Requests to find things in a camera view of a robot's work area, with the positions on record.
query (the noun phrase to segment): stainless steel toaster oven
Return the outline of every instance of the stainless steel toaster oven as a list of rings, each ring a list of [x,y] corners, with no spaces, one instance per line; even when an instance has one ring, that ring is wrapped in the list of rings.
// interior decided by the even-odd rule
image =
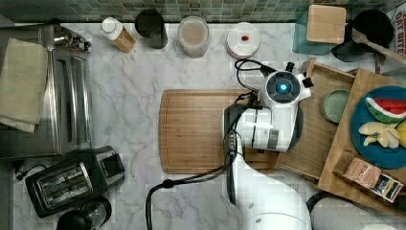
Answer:
[[[47,48],[48,77],[41,120],[34,133],[0,125],[0,160],[64,155],[91,149],[86,62],[90,43],[59,25],[1,28],[0,66],[9,38]]]

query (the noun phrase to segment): green bowl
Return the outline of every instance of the green bowl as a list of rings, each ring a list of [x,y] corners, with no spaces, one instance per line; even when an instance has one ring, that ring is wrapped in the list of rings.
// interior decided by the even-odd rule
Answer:
[[[347,89],[336,89],[325,95],[320,103],[323,117],[330,122],[340,123],[349,96],[350,92]]]

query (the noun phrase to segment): marble countertop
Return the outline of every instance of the marble countertop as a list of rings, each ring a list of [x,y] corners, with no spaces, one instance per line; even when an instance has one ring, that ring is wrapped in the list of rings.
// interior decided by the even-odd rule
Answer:
[[[145,202],[151,187],[167,178],[162,171],[158,148],[158,118],[162,94],[167,89],[235,89],[234,58],[224,46],[232,24],[211,24],[211,41],[201,58],[187,57],[177,39],[177,24],[167,24],[169,43],[162,50],[146,46],[132,24],[124,24],[137,43],[130,54],[113,46],[100,33],[100,24],[63,24],[92,42],[90,89],[92,96],[94,147],[109,145],[122,155],[125,182],[106,197],[113,215],[102,229],[146,229]],[[284,69],[296,64],[294,74],[311,56],[293,54],[294,24],[254,24],[261,44],[251,57]],[[317,57],[319,62],[348,71],[357,67],[374,70],[372,57],[344,63],[332,54]],[[296,174],[279,170],[270,176],[297,190],[307,200],[318,192]],[[23,182],[14,185],[14,229],[56,229],[60,215],[39,218]],[[239,211],[228,201],[225,177],[196,185],[161,190],[153,196],[154,229],[238,229]]]

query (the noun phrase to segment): watermelon slice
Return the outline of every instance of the watermelon slice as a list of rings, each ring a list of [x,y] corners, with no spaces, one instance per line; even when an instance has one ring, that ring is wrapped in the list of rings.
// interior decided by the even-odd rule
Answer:
[[[373,117],[381,123],[399,123],[406,118],[406,101],[393,99],[365,99]]]

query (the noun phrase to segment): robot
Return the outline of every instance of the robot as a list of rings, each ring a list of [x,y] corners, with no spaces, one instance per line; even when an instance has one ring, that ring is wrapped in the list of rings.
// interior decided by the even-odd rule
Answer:
[[[299,102],[311,96],[311,82],[300,74],[274,71],[265,77],[249,105],[224,110],[221,130],[227,164],[227,192],[244,220],[244,230],[311,230],[300,195],[279,180],[248,166],[243,147],[288,151],[299,140],[303,113]]]

